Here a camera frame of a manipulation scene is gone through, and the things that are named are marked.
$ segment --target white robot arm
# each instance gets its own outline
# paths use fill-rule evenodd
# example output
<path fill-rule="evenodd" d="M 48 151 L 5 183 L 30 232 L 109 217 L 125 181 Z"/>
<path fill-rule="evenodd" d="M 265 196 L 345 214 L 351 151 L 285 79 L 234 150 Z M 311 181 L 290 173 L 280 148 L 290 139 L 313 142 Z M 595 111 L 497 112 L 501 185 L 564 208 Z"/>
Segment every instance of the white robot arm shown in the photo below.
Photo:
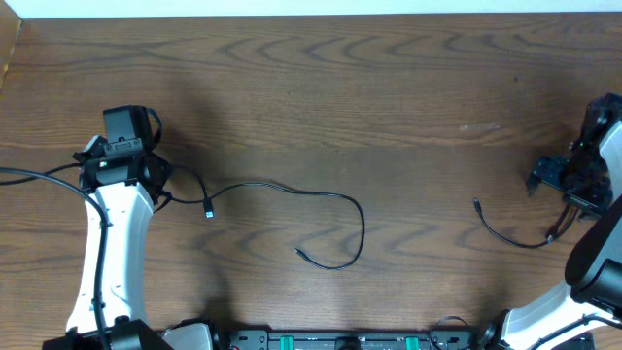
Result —
<path fill-rule="evenodd" d="M 598 151 L 608 169 L 615 203 L 577 243 L 567 264 L 566 281 L 531 304 L 508 311 L 497 329 L 496 341 L 487 348 L 549 350 L 605 325 L 602 321 L 583 322 L 542 342 L 584 317 L 619 323 L 622 279 L 616 277 L 622 277 L 622 225 L 618 225 L 622 215 L 621 102 L 620 97 L 607 95 L 590 104 L 581 137 L 574 143 L 578 159 L 571 160 L 585 165 L 595 160 Z"/>
<path fill-rule="evenodd" d="M 154 203 L 141 184 L 126 186 L 116 183 L 96 189 L 90 197 L 105 211 L 111 224 L 108 228 L 106 260 L 102 278 L 102 299 L 106 325 L 126 316 L 129 320 L 147 321 L 143 299 L 143 270 L 147 228 L 153 215 Z M 95 278 L 95 263 L 100 239 L 99 215 L 86 203 L 88 237 L 82 284 L 74 311 L 67 322 L 67 331 L 78 333 L 97 330 L 91 300 Z"/>

